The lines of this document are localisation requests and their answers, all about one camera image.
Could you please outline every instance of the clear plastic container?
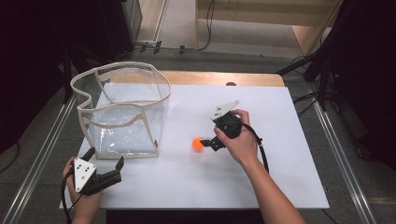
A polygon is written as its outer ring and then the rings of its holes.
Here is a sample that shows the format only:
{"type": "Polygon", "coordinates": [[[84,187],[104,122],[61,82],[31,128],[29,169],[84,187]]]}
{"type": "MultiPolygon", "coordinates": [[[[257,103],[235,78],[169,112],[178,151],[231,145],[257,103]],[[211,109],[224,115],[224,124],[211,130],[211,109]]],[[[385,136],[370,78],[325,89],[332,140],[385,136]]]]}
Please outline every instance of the clear plastic container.
{"type": "Polygon", "coordinates": [[[158,157],[170,83],[146,63],[112,63],[71,81],[81,129],[97,159],[158,157]]]}

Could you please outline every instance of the hand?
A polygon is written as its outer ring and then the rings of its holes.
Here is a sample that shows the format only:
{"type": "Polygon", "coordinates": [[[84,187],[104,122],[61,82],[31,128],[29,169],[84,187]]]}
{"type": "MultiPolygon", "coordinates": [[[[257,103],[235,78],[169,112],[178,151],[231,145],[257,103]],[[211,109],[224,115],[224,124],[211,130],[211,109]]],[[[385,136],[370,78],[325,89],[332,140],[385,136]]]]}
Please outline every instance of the hand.
{"type": "MultiPolygon", "coordinates": [[[[244,110],[233,110],[235,115],[240,116],[243,123],[250,126],[248,112],[244,110]]],[[[258,161],[257,158],[257,141],[253,133],[242,126],[241,133],[234,139],[230,139],[218,127],[215,127],[215,134],[218,139],[228,148],[233,159],[244,166],[253,161],[258,161]]]]}
{"type": "MultiPolygon", "coordinates": [[[[63,176],[67,174],[70,170],[70,162],[74,160],[75,157],[70,158],[64,167],[63,176]]],[[[72,203],[75,203],[80,194],[77,193],[73,185],[73,176],[69,176],[66,180],[67,188],[69,189],[70,199],[72,203]]],[[[102,191],[90,196],[82,195],[79,201],[75,204],[73,223],[92,223],[96,213],[99,211],[100,203],[102,201],[102,191]]]]}

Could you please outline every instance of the orange ball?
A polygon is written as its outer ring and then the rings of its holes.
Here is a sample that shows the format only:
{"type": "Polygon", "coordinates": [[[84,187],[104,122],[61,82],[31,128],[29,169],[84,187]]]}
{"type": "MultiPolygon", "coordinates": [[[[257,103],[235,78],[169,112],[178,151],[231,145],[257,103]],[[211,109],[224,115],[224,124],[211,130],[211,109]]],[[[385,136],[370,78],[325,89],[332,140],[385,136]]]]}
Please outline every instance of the orange ball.
{"type": "Polygon", "coordinates": [[[193,147],[195,150],[201,150],[201,149],[204,148],[204,145],[202,145],[202,143],[200,142],[201,140],[202,140],[202,138],[198,137],[198,138],[195,138],[195,139],[192,141],[192,147],[193,147]]]}

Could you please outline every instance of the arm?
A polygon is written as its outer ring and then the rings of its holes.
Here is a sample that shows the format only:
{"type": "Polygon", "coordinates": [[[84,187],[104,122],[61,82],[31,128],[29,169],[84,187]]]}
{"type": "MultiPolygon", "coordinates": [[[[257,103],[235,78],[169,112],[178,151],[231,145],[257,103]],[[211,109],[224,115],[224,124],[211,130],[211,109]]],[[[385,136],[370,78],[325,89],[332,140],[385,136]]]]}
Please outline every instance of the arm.
{"type": "MultiPolygon", "coordinates": [[[[242,122],[250,125],[247,111],[233,112],[241,117],[242,122]]],[[[305,223],[257,158],[258,146],[254,135],[245,127],[235,139],[228,138],[219,128],[215,128],[215,133],[247,173],[265,223],[305,223]]]]}
{"type": "MultiPolygon", "coordinates": [[[[70,169],[70,162],[74,157],[70,158],[64,167],[63,176],[67,174],[70,169]]],[[[72,203],[78,200],[80,194],[74,189],[72,176],[69,176],[66,180],[67,188],[69,189],[70,199],[72,203]]],[[[100,202],[102,200],[102,191],[91,196],[82,195],[79,201],[75,204],[73,224],[86,224],[92,223],[96,213],[99,211],[100,202]]]]}

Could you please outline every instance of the white tabletop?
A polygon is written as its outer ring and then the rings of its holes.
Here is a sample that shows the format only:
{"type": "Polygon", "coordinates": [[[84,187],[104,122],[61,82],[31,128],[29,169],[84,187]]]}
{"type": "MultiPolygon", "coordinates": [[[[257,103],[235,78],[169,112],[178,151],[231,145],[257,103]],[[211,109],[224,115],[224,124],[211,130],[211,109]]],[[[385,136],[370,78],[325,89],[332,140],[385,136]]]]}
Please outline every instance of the white tabletop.
{"type": "MultiPolygon", "coordinates": [[[[210,116],[217,105],[238,100],[250,124],[263,138],[270,175],[297,208],[328,208],[290,94],[285,87],[173,85],[158,158],[128,159],[122,181],[105,189],[105,209],[258,208],[243,169],[226,148],[192,149],[195,137],[211,139],[210,116]]],[[[81,157],[89,145],[81,145],[81,157]]],[[[116,160],[97,160],[98,174],[116,160]]]]}

